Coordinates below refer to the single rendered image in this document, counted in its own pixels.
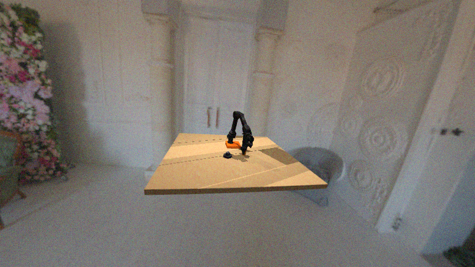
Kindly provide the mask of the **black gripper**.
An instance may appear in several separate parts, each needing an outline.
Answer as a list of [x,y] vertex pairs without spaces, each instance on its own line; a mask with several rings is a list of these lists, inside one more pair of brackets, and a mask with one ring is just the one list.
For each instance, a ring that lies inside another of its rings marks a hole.
[[247,142],[248,142],[247,140],[242,140],[241,151],[243,155],[245,154],[245,151],[247,150],[247,147],[248,147],[248,146],[245,146]]

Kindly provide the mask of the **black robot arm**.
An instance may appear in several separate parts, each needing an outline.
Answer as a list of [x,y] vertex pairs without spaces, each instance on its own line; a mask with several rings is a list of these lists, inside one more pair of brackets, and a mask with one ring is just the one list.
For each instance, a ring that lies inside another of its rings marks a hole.
[[244,114],[241,113],[240,111],[234,111],[233,112],[233,118],[234,119],[233,119],[233,124],[232,124],[231,130],[229,131],[229,134],[227,135],[227,138],[228,138],[227,142],[229,144],[233,144],[233,139],[236,136],[236,132],[235,132],[236,125],[237,125],[238,119],[240,118],[241,123],[242,123],[243,140],[249,141],[249,142],[246,143],[245,146],[248,146],[249,148],[251,148],[252,145],[253,145],[253,142],[254,142],[254,138],[252,136],[252,132],[251,132],[250,127],[247,125]]

